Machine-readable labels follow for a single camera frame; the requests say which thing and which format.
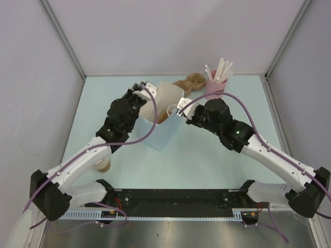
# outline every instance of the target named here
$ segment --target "brown object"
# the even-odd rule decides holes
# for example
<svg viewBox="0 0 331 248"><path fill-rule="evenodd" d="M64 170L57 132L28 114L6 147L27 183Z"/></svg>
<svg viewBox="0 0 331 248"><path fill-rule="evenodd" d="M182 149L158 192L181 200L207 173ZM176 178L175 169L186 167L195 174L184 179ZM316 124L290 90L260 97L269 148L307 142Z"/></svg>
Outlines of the brown object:
<svg viewBox="0 0 331 248"><path fill-rule="evenodd" d="M186 80L192 83L192 90L197 91L206 85L206 78L201 73L192 73L186 77Z"/></svg>
<svg viewBox="0 0 331 248"><path fill-rule="evenodd" d="M161 114L159 114L158 116L158 120L157 120L157 124L161 124L162 122L164 122L166 119L168 118L168 114L166 111L162 112Z"/></svg>
<svg viewBox="0 0 331 248"><path fill-rule="evenodd" d="M179 88L184 90L184 97L187 97L192 90L192 83L190 81L187 80L178 80L174 83L172 83L176 86L178 86Z"/></svg>
<svg viewBox="0 0 331 248"><path fill-rule="evenodd" d="M107 171L109 171L109 169L110 169L110 161L108 161L108 164L104 167L104 168L102 168L102 169L99 169L98 171L99 172L102 172L102 173L105 173L105 172L107 172Z"/></svg>

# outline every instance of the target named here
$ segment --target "light blue tabletop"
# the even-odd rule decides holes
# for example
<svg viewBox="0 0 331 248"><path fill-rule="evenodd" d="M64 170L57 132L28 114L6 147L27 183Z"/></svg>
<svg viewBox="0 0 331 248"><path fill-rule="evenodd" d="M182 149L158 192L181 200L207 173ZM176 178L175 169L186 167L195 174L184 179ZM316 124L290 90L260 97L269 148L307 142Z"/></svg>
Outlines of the light blue tabletop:
<svg viewBox="0 0 331 248"><path fill-rule="evenodd" d="M86 79L64 155L64 161L86 145L103 125L111 102L139 81L173 83L184 76L116 76ZM259 132L276 147L279 139L259 76L232 76L226 92L239 97L250 111ZM204 90L191 93L194 99ZM223 97L233 117L249 123L235 100ZM137 132L130 141L138 139ZM180 124L162 152L144 143L122 146L111 156L111 169L90 169L75 185L105 179L114 188L132 189L237 189L248 179L283 183L263 165L223 147L217 136L192 125Z"/></svg>

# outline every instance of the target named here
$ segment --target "pink container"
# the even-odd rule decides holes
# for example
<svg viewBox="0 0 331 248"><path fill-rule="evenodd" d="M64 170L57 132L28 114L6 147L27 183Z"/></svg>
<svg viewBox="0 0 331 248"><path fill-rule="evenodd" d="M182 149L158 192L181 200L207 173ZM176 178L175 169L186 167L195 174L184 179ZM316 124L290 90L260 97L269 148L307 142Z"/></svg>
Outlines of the pink container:
<svg viewBox="0 0 331 248"><path fill-rule="evenodd" d="M210 73L212 74L212 77L214 77L215 76L215 73L216 73L216 70L212 70ZM227 83L228 83L228 80L226 80L222 84L215 84L208 77L208 80L207 80L207 83L206 83L206 87L205 87L205 94L206 93L211 93L211 92L216 92L216 91L224 91ZM211 99L222 98L222 96L223 95L213 95L213 96L209 96L209 97L205 97L205 98L207 100L211 100Z"/></svg>

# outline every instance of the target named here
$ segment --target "shiny metal surface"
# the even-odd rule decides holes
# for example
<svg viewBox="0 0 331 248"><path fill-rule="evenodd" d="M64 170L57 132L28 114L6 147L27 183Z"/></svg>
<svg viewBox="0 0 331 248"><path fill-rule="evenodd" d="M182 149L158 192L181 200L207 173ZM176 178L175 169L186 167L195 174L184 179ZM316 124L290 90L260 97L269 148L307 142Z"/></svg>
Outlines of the shiny metal surface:
<svg viewBox="0 0 331 248"><path fill-rule="evenodd" d="M245 228L239 222L131 221L114 228L87 225L62 235L46 228L40 247L317 247L308 219L287 211L275 212L274 216L289 239L289 245L271 229L262 226ZM267 212L261 213L259 222L272 224ZM60 220L51 225L54 229L65 230L81 223Z"/></svg>

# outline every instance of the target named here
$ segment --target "white wall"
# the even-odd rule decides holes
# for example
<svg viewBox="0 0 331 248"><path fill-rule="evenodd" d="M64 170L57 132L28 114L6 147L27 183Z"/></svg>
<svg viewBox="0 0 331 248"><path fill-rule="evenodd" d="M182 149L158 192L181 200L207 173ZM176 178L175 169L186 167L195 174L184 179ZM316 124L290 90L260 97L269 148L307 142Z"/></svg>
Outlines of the white wall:
<svg viewBox="0 0 331 248"><path fill-rule="evenodd" d="M29 178L62 158L83 85L37 0L0 3L0 247Z"/></svg>
<svg viewBox="0 0 331 248"><path fill-rule="evenodd" d="M330 0L313 2L270 84L293 155L310 166L331 171L330 13ZM328 199L322 212L331 215ZM331 221L326 224L330 235Z"/></svg>
<svg viewBox="0 0 331 248"><path fill-rule="evenodd" d="M265 73L304 0L49 0L87 75Z"/></svg>

